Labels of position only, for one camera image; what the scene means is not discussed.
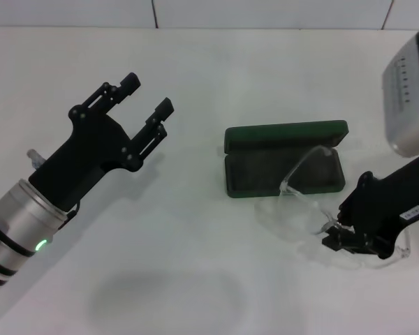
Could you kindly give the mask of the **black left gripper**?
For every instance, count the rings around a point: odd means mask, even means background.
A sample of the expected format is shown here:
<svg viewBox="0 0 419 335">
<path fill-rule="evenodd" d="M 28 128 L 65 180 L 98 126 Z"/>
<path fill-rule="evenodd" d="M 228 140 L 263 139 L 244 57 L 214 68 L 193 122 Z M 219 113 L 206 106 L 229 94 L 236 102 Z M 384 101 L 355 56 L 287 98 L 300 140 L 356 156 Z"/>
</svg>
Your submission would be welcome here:
<svg viewBox="0 0 419 335">
<path fill-rule="evenodd" d="M 119 86 L 104 82 L 68 113 L 71 136 L 29 177 L 29 183 L 56 208 L 70 211 L 111 170 L 138 171 L 167 136 L 163 122 L 174 112 L 169 98 L 164 98 L 132 139 L 107 115 L 139 87 L 135 73 L 129 73 Z"/>
</svg>

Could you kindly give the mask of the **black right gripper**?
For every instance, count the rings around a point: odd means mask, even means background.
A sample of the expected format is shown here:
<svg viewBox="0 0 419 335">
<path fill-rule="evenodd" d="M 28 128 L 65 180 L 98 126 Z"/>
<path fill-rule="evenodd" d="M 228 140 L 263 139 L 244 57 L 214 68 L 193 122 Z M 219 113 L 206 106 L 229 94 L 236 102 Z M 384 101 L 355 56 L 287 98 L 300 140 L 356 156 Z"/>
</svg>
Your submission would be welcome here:
<svg viewBox="0 0 419 335">
<path fill-rule="evenodd" d="M 339 207 L 341 225 L 326 230 L 332 237 L 323 238 L 322 245 L 333 251 L 388 259 L 395 251 L 399 234 L 409 226 L 401 215 L 417 206 L 419 157 L 383 179 L 365 172 Z"/>
</svg>

